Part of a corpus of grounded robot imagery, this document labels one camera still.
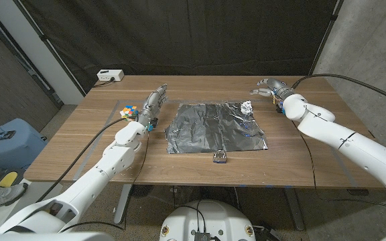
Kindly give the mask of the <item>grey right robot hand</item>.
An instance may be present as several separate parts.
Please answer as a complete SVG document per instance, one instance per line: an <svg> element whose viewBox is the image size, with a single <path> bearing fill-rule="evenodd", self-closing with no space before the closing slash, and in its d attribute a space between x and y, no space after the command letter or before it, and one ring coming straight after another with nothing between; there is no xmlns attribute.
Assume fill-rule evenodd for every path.
<svg viewBox="0 0 386 241"><path fill-rule="evenodd" d="M285 82L275 78L264 78L257 83L259 88L253 89L249 94L261 96L274 96L276 99L285 100L288 96L295 94Z"/></svg>

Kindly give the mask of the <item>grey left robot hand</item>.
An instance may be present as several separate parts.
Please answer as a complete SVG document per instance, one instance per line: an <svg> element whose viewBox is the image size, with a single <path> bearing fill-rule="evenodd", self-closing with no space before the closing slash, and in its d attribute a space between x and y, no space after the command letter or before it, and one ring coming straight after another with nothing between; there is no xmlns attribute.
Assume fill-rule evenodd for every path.
<svg viewBox="0 0 386 241"><path fill-rule="evenodd" d="M143 103L143 107L139 111L136 121L142 124L146 129L149 128L152 120L158 116L163 103L167 101L167 87L167 84L161 85L154 90Z"/></svg>

